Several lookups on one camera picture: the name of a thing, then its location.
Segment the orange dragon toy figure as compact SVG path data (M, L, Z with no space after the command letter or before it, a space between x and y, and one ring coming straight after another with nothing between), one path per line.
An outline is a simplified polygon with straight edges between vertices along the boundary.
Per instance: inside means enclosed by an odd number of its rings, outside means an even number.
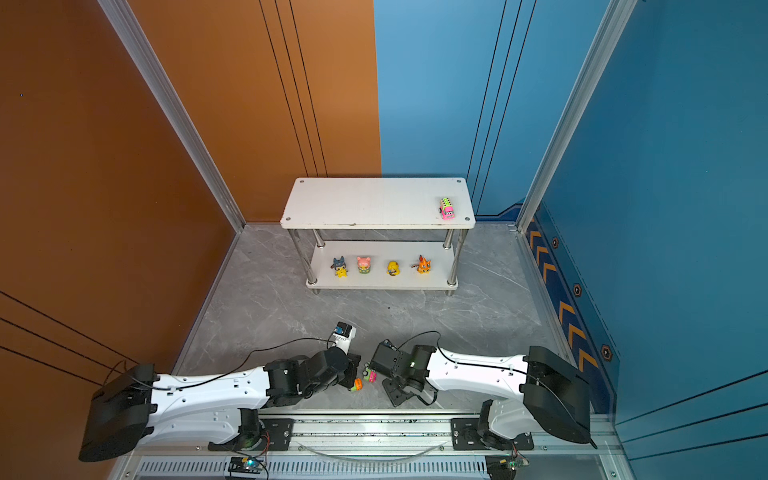
M432 262L425 258L423 255L420 255L418 262L413 264L412 268L415 269L419 274L427 274L432 269Z

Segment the yellow pikachu toy figure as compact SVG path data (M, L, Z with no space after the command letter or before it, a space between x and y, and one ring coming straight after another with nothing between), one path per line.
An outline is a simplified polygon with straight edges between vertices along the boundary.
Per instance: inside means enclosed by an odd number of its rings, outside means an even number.
M334 258L331 268L337 278L345 278L348 276L348 269L343 256Z

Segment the pink green toy figure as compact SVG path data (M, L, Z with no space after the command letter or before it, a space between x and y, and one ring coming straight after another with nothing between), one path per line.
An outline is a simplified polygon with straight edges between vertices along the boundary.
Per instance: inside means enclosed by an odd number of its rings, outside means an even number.
M357 269L360 274L369 274L371 271L371 261L372 259L370 257L360 257L358 256L356 258L357 260Z

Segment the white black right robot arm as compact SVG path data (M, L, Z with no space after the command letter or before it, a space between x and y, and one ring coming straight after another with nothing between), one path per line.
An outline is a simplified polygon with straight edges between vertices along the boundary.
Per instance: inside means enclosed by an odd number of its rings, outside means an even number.
M433 403L439 393L485 394L477 424L483 446L514 450L523 434L547 433L574 444L594 446L587 377L553 351L532 346L526 354L468 355L439 345L416 345L407 352L384 340L367 365L382 378L395 406L417 398Z

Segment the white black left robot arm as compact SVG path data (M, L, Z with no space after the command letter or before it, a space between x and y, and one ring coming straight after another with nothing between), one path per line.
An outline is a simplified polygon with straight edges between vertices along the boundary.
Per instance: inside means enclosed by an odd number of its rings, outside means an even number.
M349 388L360 360L331 346L213 376L158 374L151 364L137 365L92 396L78 459L111 460L152 443L226 445L259 437L259 410L293 406L336 385Z

